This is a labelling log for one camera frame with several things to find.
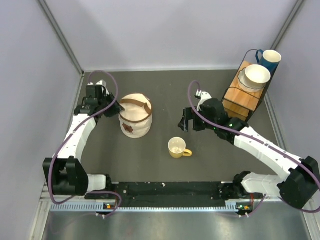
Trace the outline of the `cream round laundry bag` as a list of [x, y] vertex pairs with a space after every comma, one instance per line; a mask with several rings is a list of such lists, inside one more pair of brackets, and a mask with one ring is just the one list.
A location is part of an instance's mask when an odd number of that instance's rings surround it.
[[132, 93], [123, 97], [119, 104], [124, 108], [118, 116], [122, 132], [132, 139], [144, 137], [153, 123], [150, 99], [142, 93]]

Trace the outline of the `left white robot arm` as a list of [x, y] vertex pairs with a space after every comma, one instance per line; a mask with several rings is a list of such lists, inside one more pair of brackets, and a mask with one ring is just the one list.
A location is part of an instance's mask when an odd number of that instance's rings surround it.
[[45, 158], [42, 164], [52, 197], [85, 196], [96, 191], [106, 199], [113, 194], [110, 177], [86, 173], [81, 159], [89, 136], [100, 118], [112, 118], [121, 111], [123, 107], [118, 103], [117, 95], [107, 89], [104, 80], [86, 85], [85, 96], [73, 112], [72, 123], [64, 141], [53, 157]]

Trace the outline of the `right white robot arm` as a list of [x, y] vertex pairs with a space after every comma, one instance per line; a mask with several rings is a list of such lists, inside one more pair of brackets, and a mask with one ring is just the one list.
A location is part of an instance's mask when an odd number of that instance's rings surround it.
[[288, 153], [258, 134], [245, 121], [229, 117], [221, 101], [203, 90], [197, 90], [197, 106], [184, 108], [178, 124], [189, 131], [193, 121], [194, 131], [212, 130], [222, 140], [244, 150], [269, 167], [274, 175], [261, 175], [244, 171], [234, 177], [233, 192], [239, 198], [250, 193], [260, 193], [281, 198], [289, 206], [302, 210], [320, 189], [318, 162], [308, 156], [301, 158]]

